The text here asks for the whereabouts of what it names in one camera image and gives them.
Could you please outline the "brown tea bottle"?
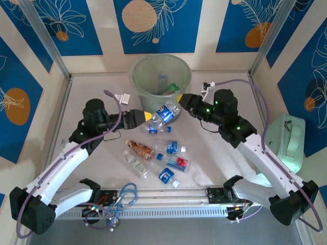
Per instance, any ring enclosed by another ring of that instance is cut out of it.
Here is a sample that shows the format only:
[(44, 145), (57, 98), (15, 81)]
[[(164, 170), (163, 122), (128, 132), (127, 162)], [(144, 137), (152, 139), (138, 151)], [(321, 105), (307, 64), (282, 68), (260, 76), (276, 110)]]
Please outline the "brown tea bottle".
[(152, 160), (155, 156), (155, 151), (142, 143), (131, 139), (126, 139), (125, 144), (130, 147), (138, 156), (147, 161)]

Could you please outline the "grey metal sheet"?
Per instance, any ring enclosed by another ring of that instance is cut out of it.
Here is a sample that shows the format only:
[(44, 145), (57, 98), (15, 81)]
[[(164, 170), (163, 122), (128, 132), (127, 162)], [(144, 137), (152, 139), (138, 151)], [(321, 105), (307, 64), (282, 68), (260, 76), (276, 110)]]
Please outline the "grey metal sheet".
[(27, 245), (311, 245), (296, 225), (284, 226), (263, 208), (246, 220), (226, 218), (124, 219), (114, 230), (93, 230), (80, 220), (59, 220)]

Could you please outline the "pale green plastic container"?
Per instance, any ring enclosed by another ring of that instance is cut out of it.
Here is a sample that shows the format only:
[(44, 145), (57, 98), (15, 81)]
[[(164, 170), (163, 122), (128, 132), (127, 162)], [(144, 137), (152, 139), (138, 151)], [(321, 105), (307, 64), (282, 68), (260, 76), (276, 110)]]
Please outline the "pale green plastic container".
[[(291, 133), (284, 128), (286, 120), (292, 120)], [(262, 135), (266, 147), (294, 173), (299, 172), (303, 163), (305, 127), (304, 119), (281, 113)]]

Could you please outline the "clear bottle blue cap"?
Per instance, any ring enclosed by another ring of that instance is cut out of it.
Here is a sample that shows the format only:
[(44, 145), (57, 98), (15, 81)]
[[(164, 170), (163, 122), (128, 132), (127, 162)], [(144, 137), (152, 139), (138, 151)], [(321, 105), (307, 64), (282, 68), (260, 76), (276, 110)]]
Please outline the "clear bottle blue cap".
[(163, 94), (168, 87), (168, 76), (165, 73), (161, 73), (158, 76), (157, 81), (157, 94)]

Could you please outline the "aluminium frame post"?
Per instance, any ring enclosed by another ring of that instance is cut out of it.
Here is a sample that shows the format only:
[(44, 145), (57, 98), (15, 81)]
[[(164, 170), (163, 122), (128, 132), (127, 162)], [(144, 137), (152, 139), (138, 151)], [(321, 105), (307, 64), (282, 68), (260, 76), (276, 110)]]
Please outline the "aluminium frame post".
[(33, 4), (29, 0), (17, 0), (17, 2), (47, 53), (57, 65), (63, 76), (69, 81), (71, 79), (71, 74), (64, 64), (60, 52), (58, 51), (53, 39), (47, 31)]
[(249, 77), (253, 78), (258, 71), (261, 63), (266, 58), (290, 12), (292, 11), (297, 0), (284, 0), (269, 28), (269, 31), (260, 46), (257, 55), (248, 71)]

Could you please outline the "bottle with red flower label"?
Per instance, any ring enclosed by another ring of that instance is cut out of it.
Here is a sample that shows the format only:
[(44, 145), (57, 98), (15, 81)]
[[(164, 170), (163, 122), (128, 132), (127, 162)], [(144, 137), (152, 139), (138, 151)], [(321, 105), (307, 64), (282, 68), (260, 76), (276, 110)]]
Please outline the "bottle with red flower label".
[(182, 173), (188, 173), (191, 168), (190, 161), (175, 155), (164, 155), (158, 153), (156, 159), (163, 162), (166, 166), (178, 170)]

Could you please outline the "blue stethoscope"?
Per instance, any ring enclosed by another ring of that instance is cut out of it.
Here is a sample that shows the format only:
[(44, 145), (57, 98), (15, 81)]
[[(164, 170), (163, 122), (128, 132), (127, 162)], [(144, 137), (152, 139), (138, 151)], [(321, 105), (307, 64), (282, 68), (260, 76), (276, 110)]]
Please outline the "blue stethoscope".
[[(126, 205), (124, 205), (122, 203), (123, 198), (129, 194), (132, 196), (132, 200)], [(107, 209), (110, 212), (111, 216), (106, 219), (106, 225), (108, 225), (110, 228), (115, 228), (119, 224), (118, 215), (122, 213), (125, 208), (129, 207), (130, 205), (133, 205), (137, 201), (137, 199), (137, 186), (134, 183), (128, 183), (124, 185), (120, 191), (118, 199)]]

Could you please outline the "aluminium mounting rail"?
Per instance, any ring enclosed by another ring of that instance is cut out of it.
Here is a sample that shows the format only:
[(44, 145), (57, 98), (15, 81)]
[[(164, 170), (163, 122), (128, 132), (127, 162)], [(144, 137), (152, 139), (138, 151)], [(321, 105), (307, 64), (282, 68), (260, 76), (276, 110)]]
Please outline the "aluminium mounting rail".
[[(81, 189), (91, 189), (94, 193), (98, 190), (117, 190), (119, 197), (120, 189), (101, 189), (97, 183), (86, 180), (85, 183), (78, 183), (70, 189), (59, 190), (60, 185), (45, 181), (41, 184), (30, 183), (21, 189), (15, 187), (10, 193), (11, 205), (20, 209), (24, 202), (41, 205), (49, 212), (57, 215), (73, 208), (73, 194)], [(195, 189), (137, 189), (138, 199), (133, 204), (137, 208), (144, 207), (177, 207), (177, 206), (201, 206), (208, 205), (209, 201), (204, 188)], [(132, 200), (132, 196), (126, 195), (122, 203), (126, 205)]]

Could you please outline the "large blue-label bottle white cap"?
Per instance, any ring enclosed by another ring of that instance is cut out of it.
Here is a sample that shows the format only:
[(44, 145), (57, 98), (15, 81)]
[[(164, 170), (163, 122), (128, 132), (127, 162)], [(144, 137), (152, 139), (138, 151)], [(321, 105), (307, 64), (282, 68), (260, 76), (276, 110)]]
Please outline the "large blue-label bottle white cap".
[(151, 161), (150, 163), (151, 172), (165, 185), (177, 188), (180, 182), (176, 179), (175, 173), (170, 170), (164, 163), (159, 161)]

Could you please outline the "aluminium table side rail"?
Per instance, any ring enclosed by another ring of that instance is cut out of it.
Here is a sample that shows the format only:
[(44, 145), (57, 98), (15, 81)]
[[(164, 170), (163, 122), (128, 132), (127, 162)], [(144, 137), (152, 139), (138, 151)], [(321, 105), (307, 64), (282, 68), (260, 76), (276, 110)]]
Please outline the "aluminium table side rail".
[(251, 86), (252, 93), (253, 93), (253, 96), (254, 96), (258, 111), (259, 111), (259, 115), (260, 115), (260, 118), (261, 118), (261, 121), (263, 124), (263, 131), (264, 131), (266, 128), (266, 125), (267, 125), (266, 106), (265, 106), (264, 100), (262, 99), (261, 94), (259, 93), (258, 89), (256, 88), (255, 81), (252, 77), (252, 74), (249, 72), (247, 75), (248, 75), (249, 83), (252, 84), (252, 86)]
[(70, 78), (61, 86), (56, 106), (51, 114), (48, 130), (45, 134), (45, 144), (35, 177), (40, 175), (51, 164), (72, 84), (73, 78)]

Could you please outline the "clear bottle white-green label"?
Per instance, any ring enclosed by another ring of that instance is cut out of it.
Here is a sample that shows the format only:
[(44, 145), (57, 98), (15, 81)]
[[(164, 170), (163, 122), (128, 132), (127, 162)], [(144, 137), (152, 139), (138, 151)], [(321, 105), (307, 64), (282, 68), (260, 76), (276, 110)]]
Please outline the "clear bottle white-green label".
[(146, 179), (148, 176), (148, 170), (145, 168), (145, 166), (141, 163), (141, 161), (138, 159), (135, 153), (133, 153), (131, 150), (126, 149), (123, 151), (123, 156), (129, 166), (132, 167), (132, 169), (137, 173), (137, 175), (142, 178)]

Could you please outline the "clear bottle blue label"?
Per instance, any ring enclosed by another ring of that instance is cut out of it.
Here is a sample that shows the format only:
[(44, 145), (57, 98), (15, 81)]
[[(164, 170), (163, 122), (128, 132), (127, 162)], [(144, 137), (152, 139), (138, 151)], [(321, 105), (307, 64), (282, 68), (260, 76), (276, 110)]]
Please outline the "clear bottle blue label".
[(154, 129), (159, 129), (174, 120), (180, 112), (181, 106), (177, 101), (167, 101), (152, 114), (148, 122)]

